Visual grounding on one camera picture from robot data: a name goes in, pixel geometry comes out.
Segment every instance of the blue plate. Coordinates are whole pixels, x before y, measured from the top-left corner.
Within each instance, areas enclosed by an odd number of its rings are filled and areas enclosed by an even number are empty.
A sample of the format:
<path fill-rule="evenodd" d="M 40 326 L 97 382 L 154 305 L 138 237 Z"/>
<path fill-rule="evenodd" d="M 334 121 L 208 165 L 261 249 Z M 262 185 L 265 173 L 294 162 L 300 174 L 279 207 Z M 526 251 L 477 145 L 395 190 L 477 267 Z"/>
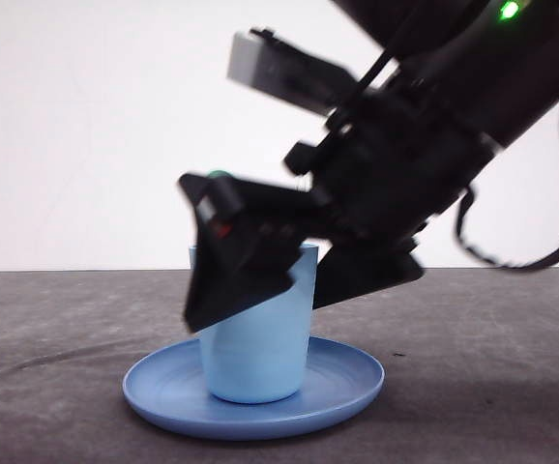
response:
<path fill-rule="evenodd" d="M 313 336 L 299 391 L 273 403 L 231 403 L 207 392 L 199 341 L 193 339 L 137 362 L 123 379 L 123 391 L 141 417 L 166 430 L 218 440 L 266 440 L 353 417 L 378 395 L 384 377 L 383 366 L 368 353 Z"/>

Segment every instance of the light blue cup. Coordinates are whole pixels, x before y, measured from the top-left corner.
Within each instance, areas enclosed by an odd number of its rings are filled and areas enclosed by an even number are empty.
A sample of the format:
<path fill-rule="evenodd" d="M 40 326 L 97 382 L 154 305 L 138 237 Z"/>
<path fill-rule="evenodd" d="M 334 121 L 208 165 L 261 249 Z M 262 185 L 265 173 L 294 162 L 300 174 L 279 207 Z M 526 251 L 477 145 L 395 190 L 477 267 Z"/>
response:
<path fill-rule="evenodd" d="M 200 331 L 209 392 L 237 403 L 286 398 L 303 384 L 318 246 L 301 245 L 286 292 Z M 195 247 L 190 248 L 191 265 Z"/>

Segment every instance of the white wall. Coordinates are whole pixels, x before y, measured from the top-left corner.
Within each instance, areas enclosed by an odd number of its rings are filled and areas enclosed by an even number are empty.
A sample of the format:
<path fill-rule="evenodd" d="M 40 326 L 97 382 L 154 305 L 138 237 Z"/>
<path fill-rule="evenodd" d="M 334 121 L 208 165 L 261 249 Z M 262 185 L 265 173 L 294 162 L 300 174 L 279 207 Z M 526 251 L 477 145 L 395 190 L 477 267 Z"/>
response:
<path fill-rule="evenodd" d="M 296 186 L 281 159 L 322 121 L 224 79 L 251 25 L 357 74 L 379 52 L 326 0 L 0 0 L 0 270 L 184 268 L 180 174 Z M 474 242 L 520 260 L 559 244 L 558 118 L 481 176 Z M 422 234 L 425 265 L 475 265 L 454 213 Z"/>

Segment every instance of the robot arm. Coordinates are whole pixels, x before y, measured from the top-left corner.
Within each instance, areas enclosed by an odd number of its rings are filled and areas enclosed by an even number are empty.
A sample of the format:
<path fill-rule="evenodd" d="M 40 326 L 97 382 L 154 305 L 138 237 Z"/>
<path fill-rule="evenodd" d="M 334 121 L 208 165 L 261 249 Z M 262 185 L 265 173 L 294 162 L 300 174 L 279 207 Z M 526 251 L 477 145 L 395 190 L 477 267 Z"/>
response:
<path fill-rule="evenodd" d="M 307 237 L 333 244 L 318 266 L 314 307 L 419 278 L 413 236 L 468 191 L 460 237 L 472 180 L 559 101 L 557 0 L 336 2 L 385 47 L 359 82 L 270 31 L 235 39 L 233 79 L 334 112 L 320 144 L 299 142 L 284 160 L 312 175 L 310 191 L 181 178 L 198 227 L 185 312 L 193 331 L 289 288 Z M 369 88 L 393 57 L 398 72 Z M 559 250 L 519 269 L 558 261 Z"/>

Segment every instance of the gray table surface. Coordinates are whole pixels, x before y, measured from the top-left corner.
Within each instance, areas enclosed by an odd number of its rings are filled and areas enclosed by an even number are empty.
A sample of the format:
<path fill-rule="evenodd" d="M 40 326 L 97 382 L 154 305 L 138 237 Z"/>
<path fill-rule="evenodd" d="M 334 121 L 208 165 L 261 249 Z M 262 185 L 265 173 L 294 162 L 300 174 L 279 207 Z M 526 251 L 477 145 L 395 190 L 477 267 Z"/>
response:
<path fill-rule="evenodd" d="M 190 337 L 188 279 L 0 273 L 0 463 L 559 463 L 559 269 L 430 270 L 316 311 L 314 334 L 385 365 L 384 390 L 343 424 L 246 443 L 162 431 L 123 398 L 135 361 Z"/>

